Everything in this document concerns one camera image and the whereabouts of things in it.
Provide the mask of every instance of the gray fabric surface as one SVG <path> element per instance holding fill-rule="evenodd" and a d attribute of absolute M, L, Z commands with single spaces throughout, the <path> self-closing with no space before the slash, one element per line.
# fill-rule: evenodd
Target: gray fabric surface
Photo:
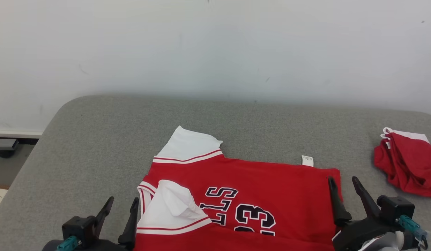
<path fill-rule="evenodd" d="M 117 241 L 136 186 L 178 125 L 223 140 L 229 158 L 297 164 L 302 154 L 312 156 L 315 167 L 341 171 L 355 219 L 365 211 L 353 175 L 374 199 L 402 195 L 413 202 L 414 219 L 431 231 L 431 199 L 394 188 L 373 166 L 383 127 L 423 133 L 431 142 L 425 113 L 92 96 L 59 110 L 17 175 L 0 205 L 0 251 L 41 250 L 62 238 L 65 221 L 95 215 L 109 196 L 115 201 L 101 238 Z"/>

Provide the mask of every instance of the floor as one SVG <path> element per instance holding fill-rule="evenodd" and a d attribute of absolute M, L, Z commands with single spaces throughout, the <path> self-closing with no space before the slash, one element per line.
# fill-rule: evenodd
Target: floor
<path fill-rule="evenodd" d="M 0 157 L 0 185 L 10 186 L 35 145 L 19 145 L 9 159 Z"/>

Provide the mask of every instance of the red basketball jersey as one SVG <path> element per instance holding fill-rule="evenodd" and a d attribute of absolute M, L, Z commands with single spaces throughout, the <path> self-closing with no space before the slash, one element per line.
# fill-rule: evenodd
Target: red basketball jersey
<path fill-rule="evenodd" d="M 337 169 L 225 158 L 222 141 L 178 127 L 138 186 L 141 212 L 158 181 L 190 190 L 212 222 L 235 231 L 332 245 L 335 235 L 327 177 Z"/>
<path fill-rule="evenodd" d="M 333 251 L 333 247 L 221 227 L 195 204 L 188 189 L 161 180 L 139 221 L 134 250 Z"/>

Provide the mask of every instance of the white tag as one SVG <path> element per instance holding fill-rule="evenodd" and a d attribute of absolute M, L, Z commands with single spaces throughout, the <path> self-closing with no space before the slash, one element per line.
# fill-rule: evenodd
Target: white tag
<path fill-rule="evenodd" d="M 310 156 L 302 155 L 302 164 L 305 166 L 313 167 L 313 158 Z"/>

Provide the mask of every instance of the white stripe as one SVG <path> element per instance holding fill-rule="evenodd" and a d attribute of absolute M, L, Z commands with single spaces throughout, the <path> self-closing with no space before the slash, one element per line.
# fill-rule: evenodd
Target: white stripe
<path fill-rule="evenodd" d="M 332 238 L 332 241 L 341 233 L 341 230 L 336 233 L 336 235 Z"/>
<path fill-rule="evenodd" d="M 180 229 L 180 230 L 152 230 L 152 229 L 137 229 L 137 234 L 147 234 L 147 235 L 178 235 L 190 232 L 192 230 L 196 230 L 200 227 L 206 226 L 207 224 L 211 224 L 211 219 L 207 218 L 204 221 L 200 221 L 197 224 L 191 225 L 189 227 Z"/>
<path fill-rule="evenodd" d="M 195 159 L 191 159 L 188 161 L 177 161 L 177 160 L 173 160 L 173 159 L 153 159 L 153 162 L 154 163 L 170 163 L 170 164 L 189 164 L 189 163 L 194 163 L 194 162 L 205 160 L 205 159 L 210 159 L 212 157 L 215 157 L 215 156 L 218 156 L 221 154 L 223 154 L 222 151 L 217 151 L 217 152 L 214 152 L 212 154 L 209 154 L 209 155 L 206 155 L 203 157 L 199 157 L 199 158 L 195 158 Z"/>
<path fill-rule="evenodd" d="M 142 182 L 141 182 L 141 184 L 139 184 L 138 188 L 141 188 L 141 189 L 142 189 L 141 185 L 146 186 L 146 187 L 148 187 L 148 188 L 152 189 L 152 191 L 153 191 L 153 192 L 156 192 L 156 187 L 154 187 L 154 186 L 150 185 L 150 183 L 147 183 L 147 182 L 145 182 L 145 181 L 142 181 Z"/>
<path fill-rule="evenodd" d="M 145 209 L 147 209 L 150 202 L 152 201 L 152 198 L 150 197 L 151 192 L 145 189 L 143 189 L 142 192 L 144 193 L 144 206 L 146 207 Z"/>
<path fill-rule="evenodd" d="M 144 195 L 143 191 L 144 191 L 144 189 L 142 189 L 141 187 L 138 187 L 138 192 L 139 192 L 139 208 L 141 209 L 141 216 L 144 214 L 144 211 L 145 211 L 144 207 L 142 206 L 142 202 L 144 201 L 142 199 L 142 196 Z"/>

